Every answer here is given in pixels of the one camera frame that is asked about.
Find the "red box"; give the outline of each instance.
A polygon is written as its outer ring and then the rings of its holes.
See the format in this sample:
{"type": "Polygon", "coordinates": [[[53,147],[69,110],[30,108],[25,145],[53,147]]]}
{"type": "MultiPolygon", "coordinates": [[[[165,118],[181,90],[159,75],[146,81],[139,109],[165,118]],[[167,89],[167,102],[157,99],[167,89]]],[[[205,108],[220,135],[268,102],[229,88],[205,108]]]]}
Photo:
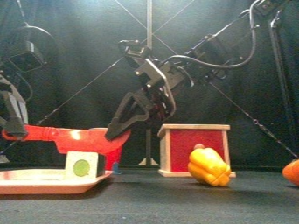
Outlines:
{"type": "Polygon", "coordinates": [[[197,144],[213,148],[230,165],[229,125],[165,124],[161,140],[161,170],[166,177],[189,177],[190,155],[197,144]]]}

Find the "yellow bell pepper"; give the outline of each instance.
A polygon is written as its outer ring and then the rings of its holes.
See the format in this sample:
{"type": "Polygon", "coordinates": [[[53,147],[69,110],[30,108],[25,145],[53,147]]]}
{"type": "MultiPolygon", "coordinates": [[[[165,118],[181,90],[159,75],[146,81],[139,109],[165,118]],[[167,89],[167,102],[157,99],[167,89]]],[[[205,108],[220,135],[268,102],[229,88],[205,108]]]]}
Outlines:
{"type": "Polygon", "coordinates": [[[194,148],[189,163],[192,175],[212,186],[226,186],[230,182],[230,165],[213,148],[205,148],[202,144],[197,144],[194,148]]]}

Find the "black backdrop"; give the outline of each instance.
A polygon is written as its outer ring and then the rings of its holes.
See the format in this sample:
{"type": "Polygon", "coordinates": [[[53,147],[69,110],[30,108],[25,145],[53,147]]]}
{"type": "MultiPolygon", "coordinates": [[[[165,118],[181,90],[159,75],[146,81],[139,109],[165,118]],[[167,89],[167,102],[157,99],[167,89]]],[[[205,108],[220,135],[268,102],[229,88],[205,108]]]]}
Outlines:
{"type": "MultiPolygon", "coordinates": [[[[252,3],[240,0],[154,0],[154,55],[163,60],[175,53],[189,51],[208,34],[217,33],[237,19],[252,3]]],[[[38,123],[59,107],[61,110],[42,125],[75,129],[107,127],[126,93],[141,87],[127,62],[119,60],[118,42],[123,39],[146,40],[146,0],[23,0],[22,4],[30,25],[47,30],[58,43],[57,49],[47,37],[33,34],[49,64],[43,69],[23,74],[34,89],[33,99],[27,102],[30,124],[38,123]]],[[[298,12],[299,3],[292,1],[285,8],[280,29],[296,127],[299,111],[298,12]]],[[[0,16],[3,39],[23,22],[17,1],[0,2],[0,16]]],[[[269,35],[268,23],[261,25],[258,31],[269,35]]],[[[258,44],[250,65],[229,72],[225,80],[213,83],[268,126],[277,138],[299,152],[298,142],[289,133],[269,36],[258,44]]],[[[29,88],[23,82],[18,87],[26,98],[29,88]]],[[[212,85],[198,84],[186,88],[175,100],[178,111],[169,123],[220,123],[232,126],[229,147],[233,166],[278,167],[290,162],[286,150],[212,85]]],[[[154,127],[153,157],[159,163],[158,130],[159,127],[154,127]]],[[[123,151],[123,165],[137,165],[146,157],[146,126],[141,124],[133,131],[123,151]]],[[[9,144],[2,140],[3,148],[9,144]]],[[[65,162],[54,143],[19,143],[6,155],[13,164],[19,165],[62,165],[65,162]]]]}

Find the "tray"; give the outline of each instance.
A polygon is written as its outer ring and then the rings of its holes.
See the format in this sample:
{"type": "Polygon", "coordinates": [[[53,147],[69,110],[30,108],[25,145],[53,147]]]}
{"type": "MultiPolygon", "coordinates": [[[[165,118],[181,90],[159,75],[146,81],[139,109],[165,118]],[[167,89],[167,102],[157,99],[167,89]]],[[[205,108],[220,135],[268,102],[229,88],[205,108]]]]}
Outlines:
{"type": "Polygon", "coordinates": [[[0,194],[75,194],[85,193],[113,173],[95,179],[66,180],[63,169],[26,169],[0,171],[0,194]]]}

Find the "cable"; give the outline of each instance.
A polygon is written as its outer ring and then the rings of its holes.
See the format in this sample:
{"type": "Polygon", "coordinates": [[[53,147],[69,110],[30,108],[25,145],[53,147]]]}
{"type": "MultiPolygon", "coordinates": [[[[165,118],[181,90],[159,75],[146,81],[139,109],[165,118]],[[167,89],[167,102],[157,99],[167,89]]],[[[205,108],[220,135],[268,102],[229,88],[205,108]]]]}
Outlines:
{"type": "Polygon", "coordinates": [[[62,109],[71,99],[94,83],[94,81],[118,64],[122,59],[123,57],[94,78],[94,80],[70,97],[70,99],[49,115],[45,116],[45,118],[37,123],[38,126],[42,125],[47,119],[50,119],[50,117],[62,109]]]}
{"type": "Polygon", "coordinates": [[[50,38],[51,38],[51,40],[54,41],[54,43],[55,43],[55,45],[58,45],[57,44],[57,39],[55,39],[55,37],[42,28],[42,27],[38,27],[38,26],[33,26],[33,25],[29,25],[26,22],[23,23],[23,26],[22,27],[19,27],[19,28],[17,28],[10,34],[9,34],[9,36],[7,36],[7,38],[5,39],[5,41],[7,40],[7,39],[10,39],[15,34],[18,34],[19,32],[22,32],[23,30],[34,30],[34,31],[38,31],[38,32],[42,32],[42,33],[45,33],[50,38]]]}
{"type": "Polygon", "coordinates": [[[17,3],[18,3],[18,9],[21,11],[21,14],[22,14],[22,17],[23,17],[23,21],[26,22],[26,17],[25,17],[25,9],[23,9],[23,5],[22,5],[22,1],[21,0],[17,0],[17,3]]]}
{"type": "Polygon", "coordinates": [[[262,129],[262,131],[276,140],[276,142],[289,151],[296,159],[299,156],[293,152],[293,150],[286,146],[286,144],[280,140],[272,130],[254,118],[250,113],[232,100],[232,98],[225,94],[225,92],[210,82],[210,85],[220,91],[220,93],[228,98],[233,105],[242,111],[242,113],[252,119],[253,123],[262,129]]]}
{"type": "Polygon", "coordinates": [[[237,65],[230,65],[230,66],[224,66],[224,65],[214,65],[212,63],[208,63],[205,61],[201,61],[198,59],[194,59],[189,56],[185,56],[185,55],[174,55],[173,57],[170,57],[169,59],[166,59],[162,63],[162,65],[170,61],[170,60],[182,60],[182,61],[186,61],[186,62],[192,62],[192,63],[196,63],[196,64],[200,64],[201,66],[205,66],[205,67],[212,67],[212,68],[218,68],[218,69],[236,69],[236,68],[240,68],[240,67],[244,67],[253,59],[254,57],[254,54],[257,52],[257,45],[258,45],[258,38],[257,38],[257,28],[258,26],[256,26],[256,19],[254,19],[254,8],[256,8],[256,5],[261,2],[261,0],[257,0],[252,6],[250,6],[250,9],[249,9],[249,22],[250,22],[250,29],[252,29],[252,39],[253,39],[253,47],[252,47],[252,52],[250,52],[250,55],[248,57],[248,59],[237,64],[237,65]]]}

